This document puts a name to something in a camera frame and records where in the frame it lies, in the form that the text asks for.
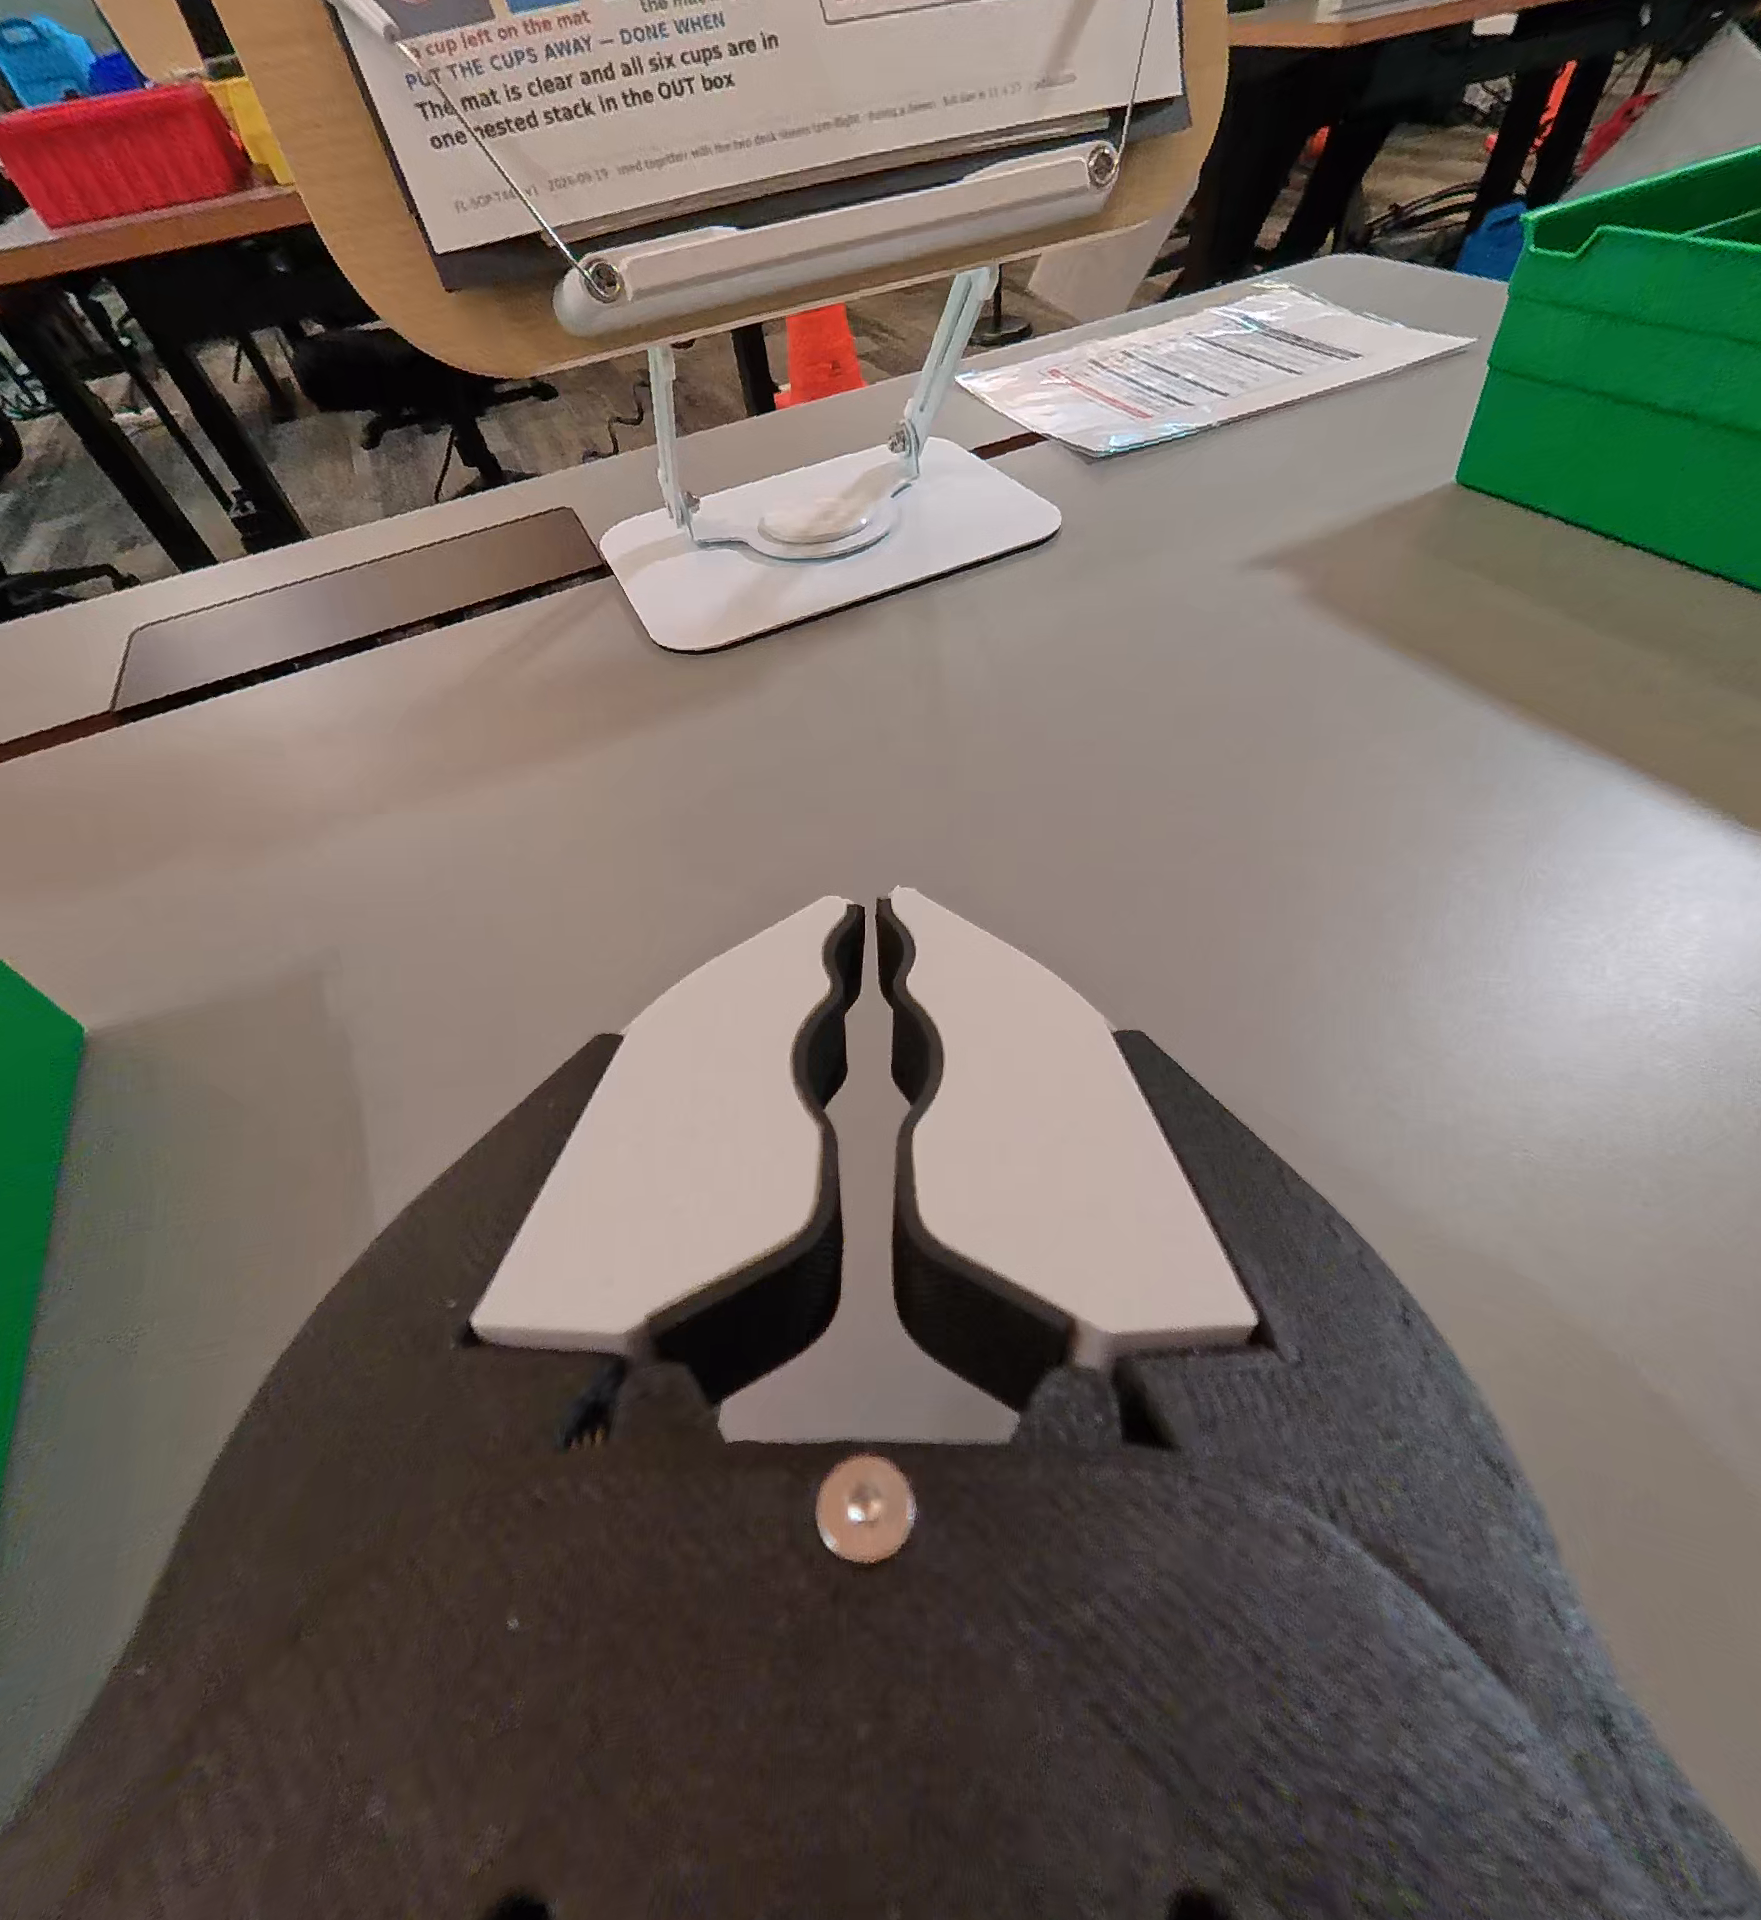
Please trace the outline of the wooden document stand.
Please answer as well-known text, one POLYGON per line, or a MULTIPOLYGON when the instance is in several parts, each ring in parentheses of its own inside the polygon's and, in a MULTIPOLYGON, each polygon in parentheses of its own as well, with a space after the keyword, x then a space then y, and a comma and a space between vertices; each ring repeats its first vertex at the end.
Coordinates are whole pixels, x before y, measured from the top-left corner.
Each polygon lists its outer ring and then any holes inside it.
POLYGON ((1183 5, 1183 101, 1116 127, 926 158, 683 211, 643 226, 430 250, 332 5, 219 5, 304 211, 351 291, 417 352, 550 375, 647 352, 658 510, 598 556, 658 651, 709 656, 1059 536, 1059 510, 936 430, 995 265, 1135 226, 1198 187, 1228 81, 1228 9, 1183 5), (950 275, 910 397, 876 447, 696 496, 675 348, 950 275))

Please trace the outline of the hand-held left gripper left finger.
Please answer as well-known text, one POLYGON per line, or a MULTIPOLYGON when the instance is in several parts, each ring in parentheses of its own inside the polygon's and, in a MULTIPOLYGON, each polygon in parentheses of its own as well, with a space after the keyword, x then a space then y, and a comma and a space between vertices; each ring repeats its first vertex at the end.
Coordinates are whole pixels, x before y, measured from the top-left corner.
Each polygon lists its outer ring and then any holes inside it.
POLYGON ((681 1364, 727 1403, 842 1306, 847 1014, 868 914, 815 900, 643 1007, 580 1108, 471 1333, 681 1364))

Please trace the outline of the white leaning panel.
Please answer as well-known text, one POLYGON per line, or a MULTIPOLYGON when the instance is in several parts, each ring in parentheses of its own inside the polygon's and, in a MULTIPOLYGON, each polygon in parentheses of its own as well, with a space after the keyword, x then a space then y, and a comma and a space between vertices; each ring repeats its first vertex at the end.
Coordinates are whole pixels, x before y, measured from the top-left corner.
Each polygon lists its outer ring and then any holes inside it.
POLYGON ((1031 300, 1069 322, 1103 322, 1135 302, 1147 265, 1172 237, 1186 200, 1159 205, 1135 226, 1104 226, 1098 237, 1045 246, 1031 265, 1031 300))
POLYGON ((1617 190, 1761 143, 1761 43, 1724 22, 1671 83, 1609 116, 1562 200, 1617 190))

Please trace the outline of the laminated paper sheet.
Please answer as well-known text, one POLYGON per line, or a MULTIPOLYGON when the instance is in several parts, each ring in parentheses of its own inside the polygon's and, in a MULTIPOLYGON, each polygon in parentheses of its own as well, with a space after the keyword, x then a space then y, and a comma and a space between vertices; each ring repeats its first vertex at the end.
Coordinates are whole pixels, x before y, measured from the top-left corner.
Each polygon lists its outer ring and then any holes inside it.
POLYGON ((1407 328, 1298 285, 1264 285, 1172 322, 957 371, 957 385, 1015 428, 1104 462, 1458 352, 1466 339, 1407 328))

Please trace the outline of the red plastic bin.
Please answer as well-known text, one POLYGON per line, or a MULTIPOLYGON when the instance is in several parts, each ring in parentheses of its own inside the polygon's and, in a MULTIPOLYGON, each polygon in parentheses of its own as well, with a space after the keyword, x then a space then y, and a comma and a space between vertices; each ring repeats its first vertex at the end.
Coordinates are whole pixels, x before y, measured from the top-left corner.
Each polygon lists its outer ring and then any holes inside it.
POLYGON ((257 179, 205 81, 0 116, 0 170, 48 226, 205 205, 257 179))

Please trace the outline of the black office chair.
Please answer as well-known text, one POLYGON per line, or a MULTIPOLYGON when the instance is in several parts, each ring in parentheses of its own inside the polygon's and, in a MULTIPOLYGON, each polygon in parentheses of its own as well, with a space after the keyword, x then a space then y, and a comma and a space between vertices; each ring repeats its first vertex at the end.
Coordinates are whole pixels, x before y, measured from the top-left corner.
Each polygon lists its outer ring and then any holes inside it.
POLYGON ((446 430, 446 462, 471 464, 465 496, 525 482, 509 472, 484 441, 484 414, 524 397, 560 397, 550 379, 495 379, 446 364, 393 328, 321 328, 290 339, 290 371, 319 414, 361 414, 361 447, 373 451, 399 428, 446 430))

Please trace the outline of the printed instruction sheet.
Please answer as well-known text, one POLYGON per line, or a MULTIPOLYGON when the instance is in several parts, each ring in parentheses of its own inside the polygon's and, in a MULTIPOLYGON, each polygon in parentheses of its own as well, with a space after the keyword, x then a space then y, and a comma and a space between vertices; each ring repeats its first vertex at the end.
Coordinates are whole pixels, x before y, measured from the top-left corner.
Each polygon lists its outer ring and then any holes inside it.
POLYGON ((332 5, 430 250, 1116 127, 1183 101, 1183 5, 332 5))

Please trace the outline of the wooden top desk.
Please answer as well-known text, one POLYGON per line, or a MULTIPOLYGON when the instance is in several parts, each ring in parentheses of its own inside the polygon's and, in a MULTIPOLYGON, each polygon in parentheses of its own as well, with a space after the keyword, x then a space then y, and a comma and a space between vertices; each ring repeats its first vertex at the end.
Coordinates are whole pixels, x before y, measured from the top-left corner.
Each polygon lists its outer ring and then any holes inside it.
POLYGON ((1458 101, 1473 81, 1512 81, 1496 154, 1466 211, 1483 226, 1531 168, 1522 205, 1552 205, 1587 154, 1614 60, 1662 51, 1715 5, 1684 0, 1458 0, 1458 5, 1260 5, 1228 15, 1228 93, 1191 200, 1179 291, 1255 272, 1260 231, 1305 154, 1331 146, 1279 265, 1314 255, 1381 143, 1419 111, 1458 101))
POLYGON ((195 363, 205 344, 237 344, 243 333, 319 316, 332 300, 351 300, 300 190, 261 187, 79 226, 48 226, 28 211, 0 225, 3 348, 28 364, 54 397, 54 414, 78 430, 166 561, 176 572, 205 572, 219 556, 195 517, 122 436, 79 371, 56 352, 56 302, 100 281, 120 291, 129 316, 145 333, 155 364, 173 375, 195 428, 225 462, 243 502, 243 546, 272 553, 304 541, 308 525, 268 451, 195 363))

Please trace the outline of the yellow plastic bin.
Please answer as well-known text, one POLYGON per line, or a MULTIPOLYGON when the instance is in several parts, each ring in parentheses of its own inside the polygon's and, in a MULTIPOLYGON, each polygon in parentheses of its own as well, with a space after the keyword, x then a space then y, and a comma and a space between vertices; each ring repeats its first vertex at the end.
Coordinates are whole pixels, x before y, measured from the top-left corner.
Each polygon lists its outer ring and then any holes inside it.
POLYGON ((295 187, 290 158, 278 154, 278 143, 268 124, 257 83, 245 74, 211 74, 205 89, 233 124, 250 170, 272 187, 295 187))

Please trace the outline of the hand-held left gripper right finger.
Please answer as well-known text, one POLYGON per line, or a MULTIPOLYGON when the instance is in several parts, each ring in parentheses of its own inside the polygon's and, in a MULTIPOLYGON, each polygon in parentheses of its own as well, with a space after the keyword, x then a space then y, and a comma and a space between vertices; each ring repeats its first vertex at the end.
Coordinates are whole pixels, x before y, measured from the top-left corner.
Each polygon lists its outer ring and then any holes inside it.
POLYGON ((1260 1306, 1094 996, 923 890, 876 900, 876 983, 916 1348, 1025 1412, 1052 1367, 1255 1343, 1260 1306))

